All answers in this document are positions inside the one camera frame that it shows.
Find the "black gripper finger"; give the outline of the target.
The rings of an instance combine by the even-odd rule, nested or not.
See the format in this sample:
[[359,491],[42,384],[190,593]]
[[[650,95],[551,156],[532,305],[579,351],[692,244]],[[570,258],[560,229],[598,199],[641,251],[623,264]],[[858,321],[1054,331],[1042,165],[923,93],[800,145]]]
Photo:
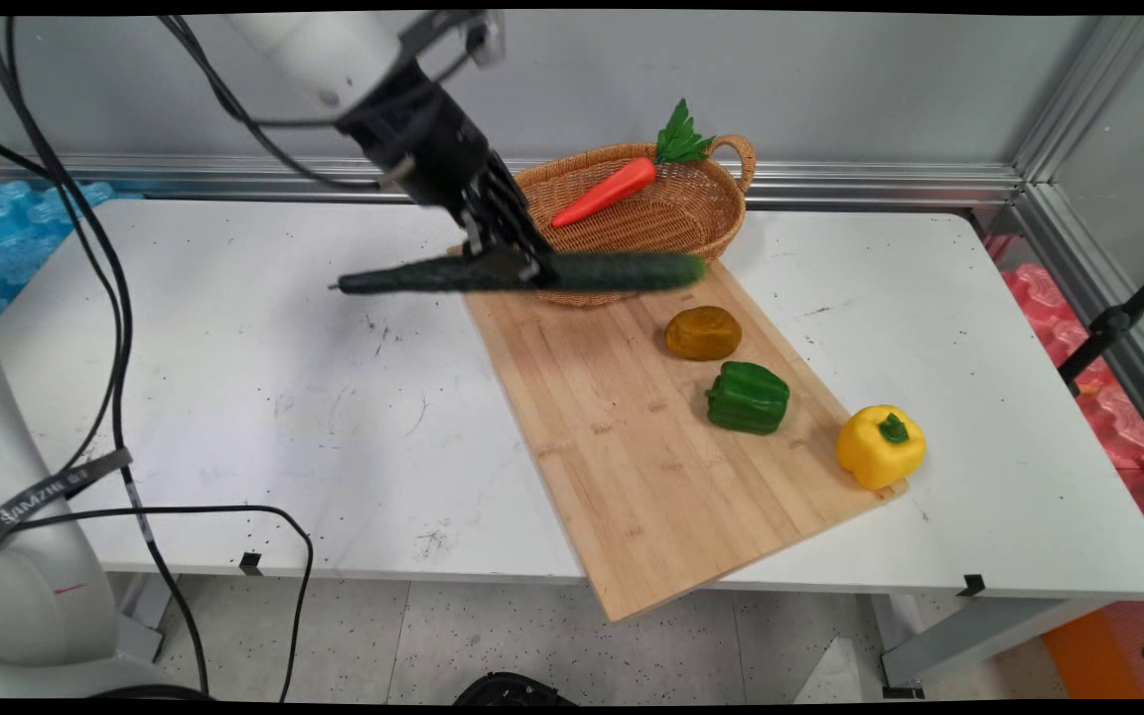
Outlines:
[[469,183],[463,189],[464,256],[500,289],[537,289],[539,231],[526,204],[508,186]]
[[557,279],[553,245],[541,235],[529,213],[526,194],[496,151],[488,154],[482,174],[482,259],[488,271],[505,281],[548,286]]

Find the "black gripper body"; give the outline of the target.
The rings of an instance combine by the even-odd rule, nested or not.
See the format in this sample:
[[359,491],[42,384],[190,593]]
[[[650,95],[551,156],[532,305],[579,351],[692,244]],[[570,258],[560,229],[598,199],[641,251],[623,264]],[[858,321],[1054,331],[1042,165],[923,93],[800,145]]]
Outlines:
[[410,158],[396,185],[421,207],[464,208],[464,189],[480,175],[492,149],[456,100],[418,63],[403,63],[353,109],[337,132],[384,172]]

